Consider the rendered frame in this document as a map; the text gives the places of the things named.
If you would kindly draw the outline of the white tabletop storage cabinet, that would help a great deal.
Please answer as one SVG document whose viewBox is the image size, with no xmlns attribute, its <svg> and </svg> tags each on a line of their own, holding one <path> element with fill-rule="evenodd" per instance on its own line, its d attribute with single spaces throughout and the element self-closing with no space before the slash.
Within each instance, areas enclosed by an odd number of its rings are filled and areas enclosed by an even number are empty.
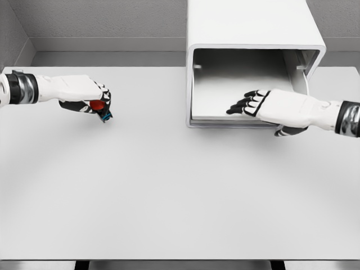
<svg viewBox="0 0 360 270">
<path fill-rule="evenodd" d="M 306 0 L 188 0 L 186 123 L 194 50 L 294 50 L 307 81 L 326 45 Z"/>
</svg>

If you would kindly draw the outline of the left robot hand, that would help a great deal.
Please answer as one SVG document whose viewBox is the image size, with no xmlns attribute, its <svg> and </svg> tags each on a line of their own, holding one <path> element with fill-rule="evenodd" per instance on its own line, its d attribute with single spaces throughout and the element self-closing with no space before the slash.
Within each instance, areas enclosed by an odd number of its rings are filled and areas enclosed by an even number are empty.
<svg viewBox="0 0 360 270">
<path fill-rule="evenodd" d="M 101 100 L 110 102 L 111 92 L 104 84 L 92 80 L 86 75 L 61 77 L 65 86 L 62 88 L 59 105 L 66 110 L 79 113 L 96 114 L 89 105 L 90 101 Z"/>
</svg>

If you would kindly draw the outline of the red button load switch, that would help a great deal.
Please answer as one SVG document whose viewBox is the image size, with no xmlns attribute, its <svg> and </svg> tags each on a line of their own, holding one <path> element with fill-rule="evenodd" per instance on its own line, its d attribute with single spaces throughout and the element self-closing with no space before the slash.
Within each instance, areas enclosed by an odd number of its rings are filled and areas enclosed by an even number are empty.
<svg viewBox="0 0 360 270">
<path fill-rule="evenodd" d="M 89 102 L 89 105 L 103 123 L 107 122 L 113 117 L 110 111 L 110 102 L 93 100 Z"/>
</svg>

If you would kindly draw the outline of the white cabinet drawer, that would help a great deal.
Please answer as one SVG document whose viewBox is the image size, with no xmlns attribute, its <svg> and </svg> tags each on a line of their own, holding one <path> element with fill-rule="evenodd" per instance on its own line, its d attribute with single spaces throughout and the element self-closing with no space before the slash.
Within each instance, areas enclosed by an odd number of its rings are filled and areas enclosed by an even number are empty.
<svg viewBox="0 0 360 270">
<path fill-rule="evenodd" d="M 290 49 L 196 49 L 189 104 L 192 127 L 272 129 L 274 124 L 226 111 L 244 94 L 274 88 L 308 94 L 308 81 Z"/>
</svg>

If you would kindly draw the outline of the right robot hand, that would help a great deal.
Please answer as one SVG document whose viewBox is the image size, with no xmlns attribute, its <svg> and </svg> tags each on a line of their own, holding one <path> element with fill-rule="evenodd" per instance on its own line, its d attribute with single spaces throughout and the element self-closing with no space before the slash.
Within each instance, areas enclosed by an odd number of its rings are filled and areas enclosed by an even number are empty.
<svg viewBox="0 0 360 270">
<path fill-rule="evenodd" d="M 263 122 L 279 125 L 275 136 L 293 136 L 308 129 L 314 98 L 279 89 L 257 90 L 244 94 L 244 98 L 232 105 L 227 114 L 245 114 Z"/>
</svg>

